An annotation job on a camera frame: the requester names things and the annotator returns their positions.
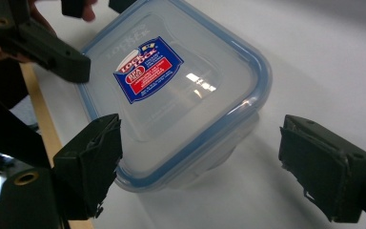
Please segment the small clear food container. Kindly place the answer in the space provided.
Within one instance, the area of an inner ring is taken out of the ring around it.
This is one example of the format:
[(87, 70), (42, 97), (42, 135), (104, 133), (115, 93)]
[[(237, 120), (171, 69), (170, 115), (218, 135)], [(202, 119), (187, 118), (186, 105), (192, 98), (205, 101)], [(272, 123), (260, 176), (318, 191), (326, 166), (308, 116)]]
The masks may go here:
[(178, 187), (223, 163), (252, 130), (272, 84), (255, 47), (185, 0), (135, 0), (83, 50), (89, 119), (117, 114), (130, 192)]

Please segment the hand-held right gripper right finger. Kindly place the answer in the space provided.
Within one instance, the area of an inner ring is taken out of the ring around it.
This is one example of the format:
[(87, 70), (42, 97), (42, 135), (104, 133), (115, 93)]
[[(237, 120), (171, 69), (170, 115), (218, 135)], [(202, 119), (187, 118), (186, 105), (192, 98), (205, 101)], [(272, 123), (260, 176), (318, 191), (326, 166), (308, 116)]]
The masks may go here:
[(303, 195), (330, 221), (356, 223), (366, 213), (366, 152), (318, 123), (287, 114), (278, 158)]

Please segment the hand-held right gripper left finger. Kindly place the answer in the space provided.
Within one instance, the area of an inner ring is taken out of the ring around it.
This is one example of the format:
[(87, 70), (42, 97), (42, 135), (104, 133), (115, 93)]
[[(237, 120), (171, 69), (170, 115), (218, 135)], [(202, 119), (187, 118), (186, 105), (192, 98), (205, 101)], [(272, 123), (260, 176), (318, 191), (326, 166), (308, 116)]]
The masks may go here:
[(68, 220), (96, 218), (123, 157), (118, 114), (99, 117), (53, 158), (60, 204)]

